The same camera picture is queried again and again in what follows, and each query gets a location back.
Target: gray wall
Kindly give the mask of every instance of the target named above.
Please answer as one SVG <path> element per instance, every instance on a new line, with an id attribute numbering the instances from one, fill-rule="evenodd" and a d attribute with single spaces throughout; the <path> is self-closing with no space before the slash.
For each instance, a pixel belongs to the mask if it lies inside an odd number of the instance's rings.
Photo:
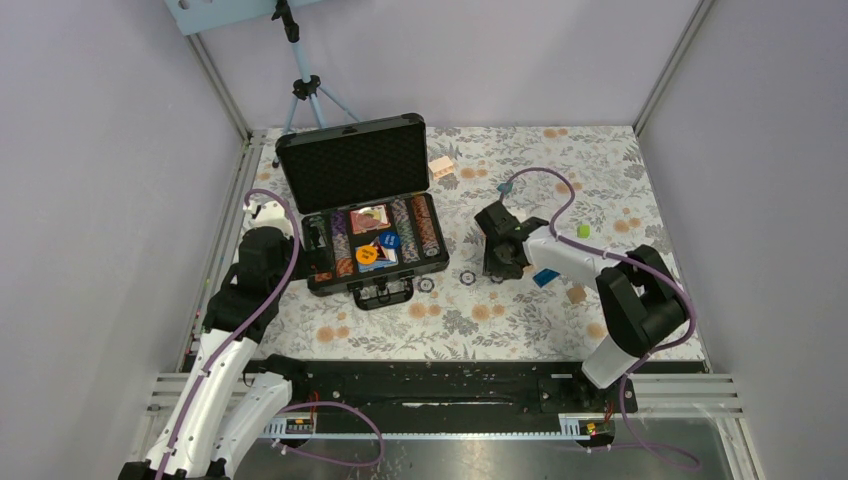
<path id="1" fill-rule="evenodd" d="M 314 73 L 364 118 L 628 125 L 697 0 L 326 0 L 296 9 Z M 248 123 L 282 125 L 299 78 L 282 24 L 203 34 Z M 341 111 L 323 102 L 329 121 Z M 296 123 L 315 120 L 304 104 Z"/>
<path id="2" fill-rule="evenodd" d="M 0 2 L 0 477 L 116 478 L 239 141 L 164 4 Z"/>
<path id="3" fill-rule="evenodd" d="M 848 3 L 719 1 L 642 146 L 765 472 L 845 478 Z"/>

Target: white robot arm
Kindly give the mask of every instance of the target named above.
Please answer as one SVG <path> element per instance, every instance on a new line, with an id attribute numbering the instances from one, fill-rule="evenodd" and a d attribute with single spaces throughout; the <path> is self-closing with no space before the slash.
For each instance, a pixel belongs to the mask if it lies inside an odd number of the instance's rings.
<path id="1" fill-rule="evenodd" d="M 262 206 L 251 202 L 247 210 L 254 228 L 245 233 L 238 263 L 209 301 L 186 387 L 145 461 L 125 464 L 119 480 L 232 478 L 257 435 L 291 401 L 291 382 L 280 372 L 268 371 L 255 378 L 224 419 L 236 382 L 279 312 L 279 294 L 239 337 L 229 344 L 227 339 L 273 294 L 292 260 L 294 242 L 299 241 L 278 202 Z"/>
<path id="2" fill-rule="evenodd" d="M 562 274 L 598 292 L 609 335 L 581 367 L 598 389 L 612 385 L 687 320 L 682 301 L 669 287 L 627 264 L 557 241 L 544 220 L 519 222 L 499 201 L 474 218 L 486 235 L 485 273 L 516 279 L 524 275 L 524 267 L 533 265 L 539 286 Z M 653 248 L 642 245 L 628 256 L 670 277 Z"/>

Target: poker chip case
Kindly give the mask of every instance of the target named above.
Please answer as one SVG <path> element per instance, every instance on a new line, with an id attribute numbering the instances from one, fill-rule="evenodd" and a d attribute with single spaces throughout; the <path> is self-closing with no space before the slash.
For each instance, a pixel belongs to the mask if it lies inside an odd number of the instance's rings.
<path id="1" fill-rule="evenodd" d="M 406 302 L 415 276 L 447 268 L 415 113 L 283 135 L 276 154 L 302 221 L 298 270 L 316 295 L 363 310 Z"/>

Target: floral tablecloth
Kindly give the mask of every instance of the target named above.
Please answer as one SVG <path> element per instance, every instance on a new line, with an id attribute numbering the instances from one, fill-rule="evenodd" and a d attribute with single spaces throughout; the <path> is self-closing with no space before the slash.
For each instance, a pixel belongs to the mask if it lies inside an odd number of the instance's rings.
<path id="1" fill-rule="evenodd" d="M 268 132 L 255 187 L 291 198 L 274 169 Z M 451 255 L 444 272 L 416 279 L 411 301 L 365 312 L 349 294 L 319 298 L 293 283 L 258 354 L 302 359 L 583 360 L 606 335 L 597 294 L 560 276 L 545 288 L 532 275 L 500 284 L 482 274 L 483 236 L 474 215 L 497 199 L 513 172 L 545 166 L 568 176 L 577 199 L 558 228 L 587 243 L 624 251 L 646 243 L 676 274 L 671 244 L 630 127 L 428 128 L 431 159 L 448 155 L 455 174 L 431 181 Z M 514 214 L 550 218 L 568 198 L 552 175 L 520 177 L 505 204 Z M 703 359 L 697 337 L 658 358 Z"/>

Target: black aluminum case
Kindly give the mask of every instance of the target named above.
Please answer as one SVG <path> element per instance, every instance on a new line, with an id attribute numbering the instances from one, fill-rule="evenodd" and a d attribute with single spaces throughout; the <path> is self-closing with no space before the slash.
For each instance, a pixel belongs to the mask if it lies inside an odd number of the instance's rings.
<path id="1" fill-rule="evenodd" d="M 407 202 L 415 240 L 421 251 L 421 241 L 410 199 L 423 195 L 430 209 L 440 253 L 413 263 L 399 264 L 360 273 L 354 259 L 354 273 L 342 278 L 315 281 L 309 275 L 307 285 L 316 295 L 350 291 L 356 304 L 370 310 L 402 303 L 414 293 L 412 278 L 447 268 L 450 256 L 445 245 L 433 198 L 424 193 L 430 186 L 427 169 L 427 139 L 424 119 L 409 113 L 398 117 L 361 122 L 340 127 L 291 133 L 277 140 L 276 153 L 286 175 L 295 205 L 300 213 L 308 214 L 302 221 L 304 258 L 314 265 L 334 265 L 332 242 L 317 247 L 310 234 L 310 219 L 324 217 L 329 232 L 331 215 L 338 210 L 348 211 L 372 205 L 388 204 L 395 198 Z M 387 208 L 392 226 L 397 223 Z M 385 230 L 353 235 L 350 222 L 345 222 L 350 249 L 365 245 Z M 402 282 L 402 289 L 391 289 L 389 282 Z M 363 295 L 363 289 L 376 286 L 376 295 Z"/>

